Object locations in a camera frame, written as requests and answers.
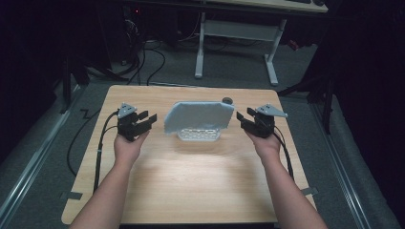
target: forearm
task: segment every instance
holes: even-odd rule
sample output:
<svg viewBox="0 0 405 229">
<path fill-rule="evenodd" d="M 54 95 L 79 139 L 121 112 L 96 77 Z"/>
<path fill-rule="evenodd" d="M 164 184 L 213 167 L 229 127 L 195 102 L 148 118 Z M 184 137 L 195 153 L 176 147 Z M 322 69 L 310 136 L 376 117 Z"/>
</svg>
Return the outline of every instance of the forearm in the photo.
<svg viewBox="0 0 405 229">
<path fill-rule="evenodd" d="M 130 171 L 114 166 L 75 218 L 71 228 L 118 228 Z"/>
<path fill-rule="evenodd" d="M 274 210 L 282 228 L 327 228 L 279 158 L 263 161 Z"/>
</svg>

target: light blue plastic object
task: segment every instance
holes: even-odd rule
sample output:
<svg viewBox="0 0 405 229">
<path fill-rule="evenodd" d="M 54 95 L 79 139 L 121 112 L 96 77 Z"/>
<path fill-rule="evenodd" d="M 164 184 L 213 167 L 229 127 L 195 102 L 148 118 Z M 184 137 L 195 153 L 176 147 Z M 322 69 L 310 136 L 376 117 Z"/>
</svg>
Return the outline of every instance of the light blue plastic object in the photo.
<svg viewBox="0 0 405 229">
<path fill-rule="evenodd" d="M 227 128 L 233 110 L 223 102 L 178 102 L 164 119 L 164 132 L 175 132 L 184 141 L 215 141 Z"/>
</svg>

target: gray carpet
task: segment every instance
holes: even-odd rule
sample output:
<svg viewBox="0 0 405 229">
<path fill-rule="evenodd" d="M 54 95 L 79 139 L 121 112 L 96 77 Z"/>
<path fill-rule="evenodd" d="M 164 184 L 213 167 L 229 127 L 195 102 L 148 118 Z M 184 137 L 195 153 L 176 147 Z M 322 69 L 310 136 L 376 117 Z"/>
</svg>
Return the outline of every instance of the gray carpet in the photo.
<svg viewBox="0 0 405 229">
<path fill-rule="evenodd" d="M 316 51 L 316 47 L 303 48 L 297 52 L 293 52 L 286 46 L 279 47 L 274 65 L 280 85 L 274 88 L 269 85 L 266 66 L 261 54 L 265 47 L 266 43 L 261 43 L 253 47 L 228 46 L 220 52 L 207 51 L 204 76 L 202 79 L 196 80 L 193 77 L 196 47 L 173 49 L 161 46 L 157 51 L 164 53 L 166 63 L 154 75 L 151 82 L 153 84 L 170 83 L 280 91 L 299 82 Z M 160 66 L 161 60 L 159 54 L 146 52 L 145 65 L 141 70 L 142 84 L 146 82 L 147 76 Z M 13 215 L 9 228 L 67 227 L 60 220 L 66 199 L 60 197 L 62 192 L 70 191 L 74 183 L 74 176 L 67 166 L 66 155 L 76 132 L 87 120 L 83 118 L 84 113 L 80 110 L 88 109 L 88 115 L 96 112 L 101 107 L 107 90 L 112 84 L 116 84 L 116 82 L 93 78 L 89 86 L 84 89 L 83 95 L 71 108 L 68 120 L 54 140 L 40 173 Z M 309 108 L 309 104 L 301 94 L 282 97 L 281 102 L 288 113 L 288 125 L 309 185 L 319 190 L 319 194 L 315 195 L 314 199 L 320 214 L 329 228 L 356 228 L 350 207 L 332 168 L 329 149 L 323 140 L 322 130 L 317 127 L 317 119 Z M 344 117 L 340 114 L 338 104 L 335 102 L 333 106 L 331 137 L 352 179 L 353 186 L 360 196 L 372 228 L 400 228 L 358 153 L 350 130 L 346 126 Z M 39 147 L 41 139 L 52 127 L 53 118 L 59 116 L 57 114 L 59 107 L 60 101 L 56 102 L 53 108 L 32 127 L 12 156 L 1 166 L 1 201 L 7 198 L 25 165 Z M 75 171 L 79 167 L 95 124 L 96 117 L 85 126 L 73 145 L 70 159 Z"/>
</svg>

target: human hand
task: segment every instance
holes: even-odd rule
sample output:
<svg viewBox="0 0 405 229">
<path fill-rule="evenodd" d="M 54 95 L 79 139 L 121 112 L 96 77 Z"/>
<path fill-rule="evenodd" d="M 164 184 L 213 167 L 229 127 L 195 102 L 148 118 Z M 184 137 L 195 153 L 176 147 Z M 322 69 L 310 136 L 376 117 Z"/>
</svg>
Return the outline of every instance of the human hand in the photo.
<svg viewBox="0 0 405 229">
<path fill-rule="evenodd" d="M 129 141 L 123 135 L 117 135 L 114 140 L 115 165 L 130 170 L 138 159 L 140 147 L 148 135 L 149 131 L 139 135 L 135 141 Z"/>
<path fill-rule="evenodd" d="M 247 136 L 253 141 L 256 153 L 260 159 L 265 162 L 270 160 L 280 160 L 280 141 L 275 135 L 267 138 L 261 138 L 245 131 Z"/>
</svg>

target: dark background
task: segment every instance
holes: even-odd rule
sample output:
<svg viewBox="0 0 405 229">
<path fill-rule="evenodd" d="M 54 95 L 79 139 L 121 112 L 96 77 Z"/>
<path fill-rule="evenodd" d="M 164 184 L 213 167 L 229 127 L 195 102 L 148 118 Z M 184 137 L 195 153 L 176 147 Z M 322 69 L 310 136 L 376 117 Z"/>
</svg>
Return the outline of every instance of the dark background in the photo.
<svg viewBox="0 0 405 229">
<path fill-rule="evenodd" d="M 282 43 L 293 40 L 298 46 L 319 45 L 303 81 L 319 75 L 332 78 L 334 93 L 360 152 L 404 226 L 399 215 L 405 207 L 401 169 L 405 162 L 405 102 L 401 93 L 405 76 L 404 3 L 344 0 L 327 1 L 327 6 L 331 16 L 356 19 L 329 26 L 290 20 Z M 0 161 L 54 102 L 53 89 L 64 74 L 67 56 L 78 53 L 105 69 L 112 68 L 112 61 L 137 61 L 125 52 L 129 43 L 121 23 L 121 7 L 108 9 L 89 3 L 2 1 Z M 181 38 L 177 31 L 189 34 L 198 16 L 173 9 L 140 9 L 142 15 L 136 15 L 139 30 L 173 47 Z M 324 89 L 325 81 L 306 91 Z"/>
</svg>

